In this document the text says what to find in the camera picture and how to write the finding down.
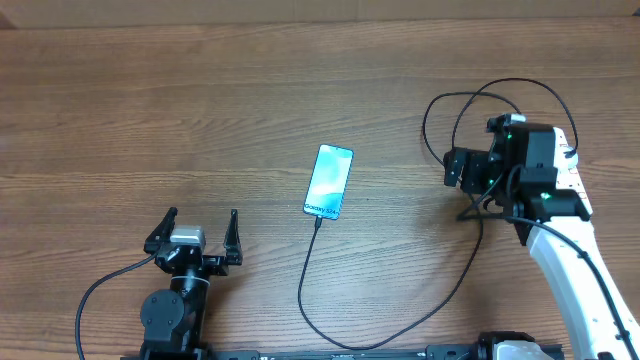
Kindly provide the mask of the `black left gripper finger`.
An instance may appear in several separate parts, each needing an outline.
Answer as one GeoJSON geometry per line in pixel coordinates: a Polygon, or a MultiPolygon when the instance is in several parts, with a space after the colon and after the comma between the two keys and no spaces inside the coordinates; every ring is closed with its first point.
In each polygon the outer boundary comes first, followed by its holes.
{"type": "Polygon", "coordinates": [[[176,207],[170,207],[162,221],[150,233],[144,242],[143,251],[154,254],[159,251],[164,243],[168,243],[175,227],[175,218],[178,214],[176,207]]]}
{"type": "Polygon", "coordinates": [[[243,263],[243,251],[239,238],[238,210],[232,209],[229,225],[224,239],[225,258],[227,265],[241,266],[243,263]]]}

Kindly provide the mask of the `white power strip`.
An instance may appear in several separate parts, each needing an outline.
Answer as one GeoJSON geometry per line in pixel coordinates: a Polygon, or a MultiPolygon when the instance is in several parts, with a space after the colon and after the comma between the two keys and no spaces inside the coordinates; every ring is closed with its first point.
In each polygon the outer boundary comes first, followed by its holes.
{"type": "MultiPolygon", "coordinates": [[[[554,148],[554,166],[556,160],[556,150],[561,144],[568,144],[567,137],[564,131],[558,127],[554,127],[555,134],[555,148],[554,148]]],[[[570,189],[574,190],[582,203],[584,204],[586,211],[589,215],[593,214],[593,208],[591,206],[590,200],[588,198],[588,194],[582,182],[582,179],[579,174],[578,164],[577,167],[571,169],[569,171],[558,169],[558,174],[556,177],[556,188],[557,189],[570,189]]]]}

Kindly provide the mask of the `blue Samsung Galaxy smartphone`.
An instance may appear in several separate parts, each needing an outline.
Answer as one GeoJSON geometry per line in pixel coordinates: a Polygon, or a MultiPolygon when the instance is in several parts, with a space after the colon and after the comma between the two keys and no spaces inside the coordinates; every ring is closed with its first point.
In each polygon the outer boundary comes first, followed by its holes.
{"type": "Polygon", "coordinates": [[[303,212],[337,220],[341,213],[354,152],[348,148],[321,144],[318,149],[303,212]]]}

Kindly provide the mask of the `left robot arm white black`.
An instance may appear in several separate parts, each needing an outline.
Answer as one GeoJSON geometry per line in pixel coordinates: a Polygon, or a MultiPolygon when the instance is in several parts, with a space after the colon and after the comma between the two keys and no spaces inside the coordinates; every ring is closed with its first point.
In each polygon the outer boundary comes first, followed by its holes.
{"type": "Polygon", "coordinates": [[[203,228],[178,226],[177,214],[177,208],[169,208],[144,243],[144,252],[171,279],[167,289],[151,293],[141,306],[144,339],[139,357],[214,359],[212,347],[202,340],[210,278],[227,276],[231,266],[243,262],[238,211],[231,211],[223,255],[205,254],[203,228]]]}

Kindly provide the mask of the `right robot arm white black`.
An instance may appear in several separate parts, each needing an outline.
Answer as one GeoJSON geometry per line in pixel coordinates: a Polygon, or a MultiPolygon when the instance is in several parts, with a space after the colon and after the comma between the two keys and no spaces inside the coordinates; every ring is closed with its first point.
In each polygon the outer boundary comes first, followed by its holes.
{"type": "Polygon", "coordinates": [[[494,201],[542,270],[578,359],[636,359],[639,324],[599,252],[593,214],[564,132],[503,114],[488,120],[487,151],[454,147],[444,183],[494,201]]]}

